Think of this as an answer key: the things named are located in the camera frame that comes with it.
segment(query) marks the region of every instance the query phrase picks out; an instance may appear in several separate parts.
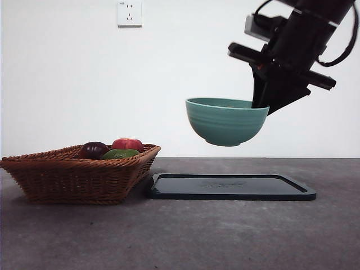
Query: plastic tray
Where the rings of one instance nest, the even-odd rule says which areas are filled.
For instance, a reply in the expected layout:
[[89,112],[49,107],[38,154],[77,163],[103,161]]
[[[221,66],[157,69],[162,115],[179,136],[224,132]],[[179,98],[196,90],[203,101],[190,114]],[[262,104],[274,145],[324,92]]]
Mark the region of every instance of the plastic tray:
[[316,199],[316,192],[289,177],[273,174],[169,174],[153,176],[151,199],[284,200]]

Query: lime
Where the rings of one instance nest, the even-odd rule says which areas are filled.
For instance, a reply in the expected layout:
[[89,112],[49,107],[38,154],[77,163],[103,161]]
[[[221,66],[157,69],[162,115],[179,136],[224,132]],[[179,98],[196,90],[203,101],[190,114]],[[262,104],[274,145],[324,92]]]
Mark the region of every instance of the lime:
[[131,156],[136,156],[140,152],[135,149],[111,149],[104,154],[101,159],[125,159]]

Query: ceramic bowl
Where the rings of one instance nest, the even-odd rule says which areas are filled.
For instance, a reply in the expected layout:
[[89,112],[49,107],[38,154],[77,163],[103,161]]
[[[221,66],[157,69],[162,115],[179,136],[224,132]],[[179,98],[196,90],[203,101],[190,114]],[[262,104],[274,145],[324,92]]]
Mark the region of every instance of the ceramic bowl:
[[191,127],[208,143],[237,146],[259,132],[269,107],[252,109],[251,101],[200,97],[186,100],[186,110]]

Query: electrical outlet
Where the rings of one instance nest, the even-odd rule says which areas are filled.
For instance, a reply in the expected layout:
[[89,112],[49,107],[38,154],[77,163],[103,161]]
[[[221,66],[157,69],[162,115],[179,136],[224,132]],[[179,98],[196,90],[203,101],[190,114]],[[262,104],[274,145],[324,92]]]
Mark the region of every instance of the electrical outlet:
[[118,27],[141,27],[142,26],[142,3],[141,1],[118,2]]

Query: gray table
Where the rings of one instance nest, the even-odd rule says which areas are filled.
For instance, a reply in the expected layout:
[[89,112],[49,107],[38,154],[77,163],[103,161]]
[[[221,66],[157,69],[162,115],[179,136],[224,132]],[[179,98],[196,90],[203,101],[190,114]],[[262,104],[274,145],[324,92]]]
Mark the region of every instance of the gray table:
[[32,205],[1,173],[1,270],[360,269],[360,159],[157,158],[155,173],[286,174],[314,201]]

